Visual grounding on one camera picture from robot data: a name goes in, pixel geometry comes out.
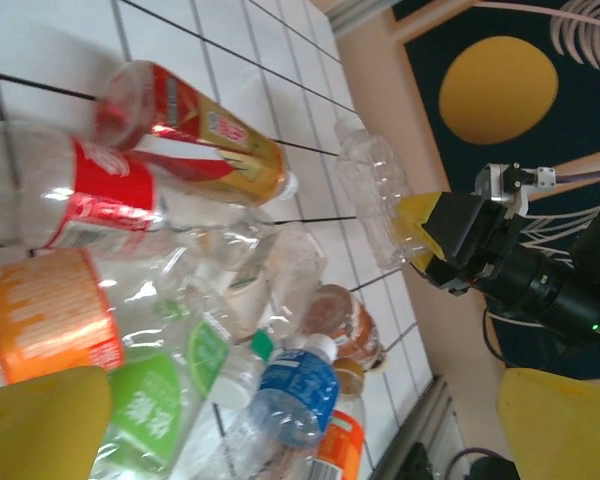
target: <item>wall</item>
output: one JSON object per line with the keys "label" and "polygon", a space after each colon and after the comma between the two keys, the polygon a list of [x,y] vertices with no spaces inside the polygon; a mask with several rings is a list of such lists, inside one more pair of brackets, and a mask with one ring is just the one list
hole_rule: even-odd
{"label": "wall", "polygon": [[[338,40],[356,110],[367,127],[384,135],[402,159],[414,193],[448,184],[424,117],[415,79],[384,16]],[[467,446],[508,453],[495,411],[501,366],[483,345],[483,300],[456,298],[405,271],[431,367],[444,375]]]}

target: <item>crushed plastic bottle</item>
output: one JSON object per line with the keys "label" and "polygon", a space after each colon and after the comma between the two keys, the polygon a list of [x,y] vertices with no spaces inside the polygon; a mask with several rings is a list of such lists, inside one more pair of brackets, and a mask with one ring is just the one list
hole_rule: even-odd
{"label": "crushed plastic bottle", "polygon": [[312,335],[302,349],[288,350],[265,370],[243,410],[197,480],[306,478],[339,393],[331,367],[337,348]]}
{"label": "crushed plastic bottle", "polygon": [[369,133],[358,117],[341,118],[335,130],[341,145],[336,171],[376,263],[388,270],[409,262],[427,247],[397,212],[400,201],[411,195],[411,188],[391,145]]}
{"label": "crushed plastic bottle", "polygon": [[115,238],[132,248],[149,232],[213,227],[245,215],[243,206],[188,194],[183,182],[133,154],[45,125],[0,122],[0,164],[9,156],[19,185],[0,181],[1,243],[77,248]]}
{"label": "crushed plastic bottle", "polygon": [[107,83],[95,139],[149,152],[146,161],[222,201],[262,205],[291,198],[298,188],[276,142],[146,60],[127,63]]}

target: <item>water bottle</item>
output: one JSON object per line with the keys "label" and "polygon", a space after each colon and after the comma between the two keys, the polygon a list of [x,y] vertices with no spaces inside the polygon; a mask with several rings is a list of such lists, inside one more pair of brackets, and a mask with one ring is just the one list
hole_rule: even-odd
{"label": "water bottle", "polygon": [[370,134],[359,117],[341,118],[335,131],[341,145],[336,171],[376,263],[388,270],[409,262],[426,246],[397,212],[400,201],[411,195],[411,188],[391,145]]}
{"label": "water bottle", "polygon": [[280,480],[306,478],[339,392],[331,367],[335,342],[312,335],[265,370],[258,393],[196,477]]}
{"label": "water bottle", "polygon": [[0,165],[9,156],[19,185],[0,178],[2,243],[77,248],[115,237],[119,247],[133,247],[149,232],[217,226],[244,215],[242,206],[187,193],[184,182],[138,155],[44,125],[0,122]]}

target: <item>yellow object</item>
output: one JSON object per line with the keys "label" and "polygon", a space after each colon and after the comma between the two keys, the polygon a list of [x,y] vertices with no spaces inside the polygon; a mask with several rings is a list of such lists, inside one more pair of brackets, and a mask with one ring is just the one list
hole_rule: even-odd
{"label": "yellow object", "polygon": [[514,37],[489,37],[453,61],[442,81],[440,115],[458,137],[476,145],[526,132],[549,111],[558,74],[538,48]]}
{"label": "yellow object", "polygon": [[85,480],[110,415],[97,367],[0,388],[0,480]]}
{"label": "yellow object", "polygon": [[509,369],[498,415],[522,480],[600,479],[600,387]]}
{"label": "yellow object", "polygon": [[398,204],[398,217],[392,219],[392,224],[396,232],[404,233],[408,231],[410,232],[409,236],[416,236],[418,240],[429,247],[430,251],[426,251],[411,260],[411,263],[421,271],[426,269],[433,255],[440,260],[445,259],[442,248],[422,228],[422,225],[429,220],[431,212],[433,212],[438,200],[440,200],[440,196],[440,192],[432,192],[405,197]]}

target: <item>brown bottle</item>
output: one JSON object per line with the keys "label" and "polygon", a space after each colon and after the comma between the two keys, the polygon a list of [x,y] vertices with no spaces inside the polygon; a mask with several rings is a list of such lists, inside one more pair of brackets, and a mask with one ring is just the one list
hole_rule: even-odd
{"label": "brown bottle", "polygon": [[350,358],[365,370],[384,361],[384,348],[371,315],[346,288],[318,289],[304,320],[303,334],[322,333],[338,345],[338,358]]}

